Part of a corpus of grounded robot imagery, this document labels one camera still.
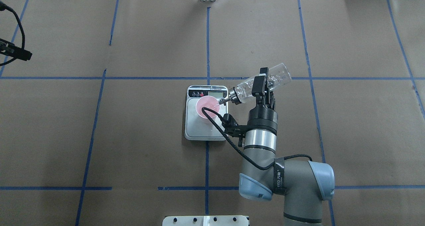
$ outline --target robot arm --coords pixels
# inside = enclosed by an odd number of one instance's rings
[[[252,84],[256,106],[249,112],[246,126],[239,125],[230,114],[222,117],[225,130],[220,132],[238,137],[239,147],[243,146],[242,153],[228,140],[244,158],[239,194],[257,201],[272,200],[273,194],[284,195],[285,226],[321,225],[322,201],[331,200],[334,195],[334,171],[328,164],[288,159],[306,155],[275,158],[278,114],[269,85],[268,68],[261,68]],[[235,99],[237,94],[221,103]]]

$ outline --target equipment in background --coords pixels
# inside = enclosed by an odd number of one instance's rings
[[[9,12],[13,13],[13,15],[15,16],[16,21],[18,22],[19,29],[22,34],[22,45],[21,47],[17,47],[15,46],[15,44],[0,38],[0,54],[6,55],[8,57],[12,57],[12,59],[5,61],[3,63],[0,63],[0,66],[9,64],[12,61],[15,61],[16,59],[28,61],[31,59],[32,53],[27,50],[24,50],[25,33],[21,24],[21,20],[19,19],[18,14],[11,7],[9,7],[8,5],[0,1],[0,11],[4,11],[4,10],[8,10]]]
[[[224,140],[208,119],[201,118],[196,112],[196,103],[203,96],[224,99],[229,91],[222,85],[191,85],[186,93],[185,138],[188,140]],[[228,105],[220,105],[220,114],[228,112]]]
[[[243,215],[168,216],[162,226],[249,226]]]

